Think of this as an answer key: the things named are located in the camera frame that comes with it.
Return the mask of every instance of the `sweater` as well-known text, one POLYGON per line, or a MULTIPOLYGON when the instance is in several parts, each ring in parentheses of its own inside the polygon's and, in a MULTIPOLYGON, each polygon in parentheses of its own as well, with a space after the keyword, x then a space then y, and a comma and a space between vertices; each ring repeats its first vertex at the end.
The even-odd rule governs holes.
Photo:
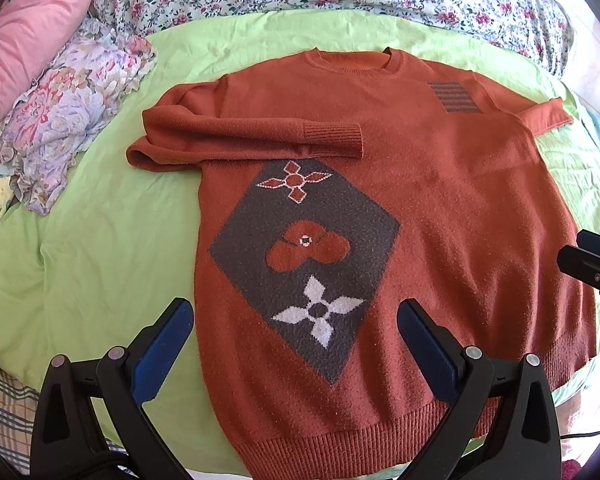
POLYGON ((552 388, 595 355, 593 291, 555 262, 576 225, 534 142, 572 121, 560 99, 312 50, 176 86, 143 120, 129 163, 202 170, 200 360, 256 480, 414 458, 446 408, 398 333, 405 298, 492 358, 538 354, 552 388))

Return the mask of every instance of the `white four-pointed flower motif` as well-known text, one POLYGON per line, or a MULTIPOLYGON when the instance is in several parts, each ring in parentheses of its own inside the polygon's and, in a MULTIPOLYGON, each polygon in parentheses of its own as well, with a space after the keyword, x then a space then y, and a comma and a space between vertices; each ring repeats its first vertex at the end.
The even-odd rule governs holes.
POLYGON ((313 276, 309 277, 304 288, 304 295, 309 299, 306 306, 302 308, 290 306, 271 319, 289 324, 296 324, 303 319, 308 319, 314 324, 311 335, 324 348, 328 348, 331 335, 333 334, 333 326, 329 324, 331 315, 348 314, 365 300, 340 296, 336 300, 331 301, 331 303, 328 303, 322 298, 324 291, 325 288, 322 283, 313 276))

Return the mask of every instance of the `plaid fabric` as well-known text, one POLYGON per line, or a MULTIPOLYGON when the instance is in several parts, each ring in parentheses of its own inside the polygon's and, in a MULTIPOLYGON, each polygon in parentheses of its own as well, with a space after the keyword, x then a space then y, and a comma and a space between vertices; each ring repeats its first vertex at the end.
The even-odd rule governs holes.
MULTIPOLYGON (((24 474, 29 473, 29 451, 39 393, 0 370, 0 455, 24 474)), ((124 452, 111 441, 109 448, 124 452)))

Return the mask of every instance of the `black cable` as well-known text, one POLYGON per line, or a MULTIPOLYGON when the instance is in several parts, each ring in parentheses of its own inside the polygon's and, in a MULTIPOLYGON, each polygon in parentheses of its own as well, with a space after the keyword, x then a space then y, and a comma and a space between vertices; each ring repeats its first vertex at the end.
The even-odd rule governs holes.
POLYGON ((54 472, 51 475, 45 475, 38 479, 38 476, 30 476, 30 480, 82 480, 91 476, 101 469, 112 466, 124 466, 129 468, 129 456, 115 451, 101 451, 95 453, 87 460, 77 464, 65 467, 54 472))
POLYGON ((561 435, 560 440, 567 440, 568 438, 585 438, 587 436, 599 436, 600 431, 594 431, 593 433, 573 433, 570 435, 561 435))

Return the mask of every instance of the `pink pillow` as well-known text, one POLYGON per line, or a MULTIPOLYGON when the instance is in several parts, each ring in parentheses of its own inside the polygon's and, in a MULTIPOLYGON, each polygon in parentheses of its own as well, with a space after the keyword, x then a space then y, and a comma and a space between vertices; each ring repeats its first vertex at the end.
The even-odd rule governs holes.
POLYGON ((10 0, 0 8, 0 121, 80 25, 91 0, 10 0))

